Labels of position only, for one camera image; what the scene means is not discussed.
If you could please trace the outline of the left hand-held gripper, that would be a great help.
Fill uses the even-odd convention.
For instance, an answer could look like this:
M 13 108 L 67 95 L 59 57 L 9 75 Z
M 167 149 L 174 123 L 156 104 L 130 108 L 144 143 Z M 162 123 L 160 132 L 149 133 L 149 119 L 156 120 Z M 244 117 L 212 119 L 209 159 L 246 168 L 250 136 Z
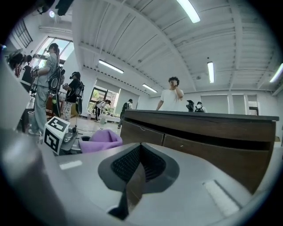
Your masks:
M 44 127 L 44 143 L 50 147 L 54 154 L 80 154 L 78 143 L 88 142 L 90 136 L 81 136 L 76 126 L 59 118 L 52 117 Z

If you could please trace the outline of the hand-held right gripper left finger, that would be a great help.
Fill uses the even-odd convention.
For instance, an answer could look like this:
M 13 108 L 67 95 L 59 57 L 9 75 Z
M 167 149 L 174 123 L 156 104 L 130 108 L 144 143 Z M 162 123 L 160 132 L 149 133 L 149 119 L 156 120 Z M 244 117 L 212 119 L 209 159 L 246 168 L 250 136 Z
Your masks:
M 103 160 L 133 148 L 135 145 L 131 143 L 88 154 L 72 154 L 56 157 L 57 162 L 62 168 L 62 172 L 66 174 L 71 184 L 96 207 L 96 211 L 91 211 L 92 216 L 96 219 L 96 226 L 141 225 L 138 223 L 138 219 L 133 216 L 122 221 L 110 214 L 110 211 L 118 206 L 122 192 L 109 189 L 104 183 L 106 181 L 114 182 L 112 171 L 107 173 L 105 180 L 102 180 L 99 176 L 99 165 Z

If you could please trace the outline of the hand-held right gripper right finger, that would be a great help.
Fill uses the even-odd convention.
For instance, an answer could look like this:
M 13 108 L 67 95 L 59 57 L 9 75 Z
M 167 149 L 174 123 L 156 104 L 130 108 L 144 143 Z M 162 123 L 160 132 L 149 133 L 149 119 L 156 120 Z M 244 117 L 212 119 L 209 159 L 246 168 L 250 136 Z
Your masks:
M 151 144 L 175 159 L 180 173 L 164 192 L 144 194 L 126 218 L 135 226 L 223 226 L 227 212 L 239 213 L 252 194 L 210 162 Z

